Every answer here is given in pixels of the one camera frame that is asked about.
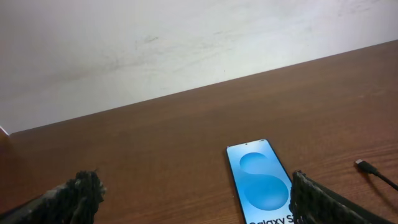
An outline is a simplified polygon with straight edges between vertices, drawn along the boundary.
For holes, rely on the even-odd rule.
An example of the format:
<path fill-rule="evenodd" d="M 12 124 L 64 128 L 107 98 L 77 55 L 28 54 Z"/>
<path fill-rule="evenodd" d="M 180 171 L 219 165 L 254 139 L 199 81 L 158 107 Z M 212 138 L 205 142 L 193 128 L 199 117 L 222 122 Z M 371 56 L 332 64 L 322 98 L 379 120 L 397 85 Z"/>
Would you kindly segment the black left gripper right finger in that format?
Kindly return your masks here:
<path fill-rule="evenodd" d="M 392 224 L 308 178 L 292 174 L 289 209 L 295 224 Z"/>

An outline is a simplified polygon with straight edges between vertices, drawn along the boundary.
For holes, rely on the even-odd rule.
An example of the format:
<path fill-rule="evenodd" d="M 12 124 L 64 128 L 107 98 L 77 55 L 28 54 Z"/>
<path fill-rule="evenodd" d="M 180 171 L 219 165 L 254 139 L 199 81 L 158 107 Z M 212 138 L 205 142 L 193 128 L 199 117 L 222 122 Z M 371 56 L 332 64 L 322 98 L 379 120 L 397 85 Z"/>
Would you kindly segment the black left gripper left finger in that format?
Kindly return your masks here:
<path fill-rule="evenodd" d="M 106 187 L 95 171 L 74 179 L 1 214 L 3 224 L 93 224 Z"/>

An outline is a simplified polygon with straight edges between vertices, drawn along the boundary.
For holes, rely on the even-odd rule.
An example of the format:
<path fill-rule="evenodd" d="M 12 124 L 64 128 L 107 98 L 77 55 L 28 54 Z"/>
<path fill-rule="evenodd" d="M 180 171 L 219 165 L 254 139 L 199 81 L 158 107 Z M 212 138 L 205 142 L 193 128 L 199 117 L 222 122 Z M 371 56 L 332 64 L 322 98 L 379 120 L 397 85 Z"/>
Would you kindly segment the blue screen Galaxy smartphone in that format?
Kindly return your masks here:
<path fill-rule="evenodd" d="M 246 224 L 290 224 L 292 182 L 270 143 L 257 140 L 226 148 Z"/>

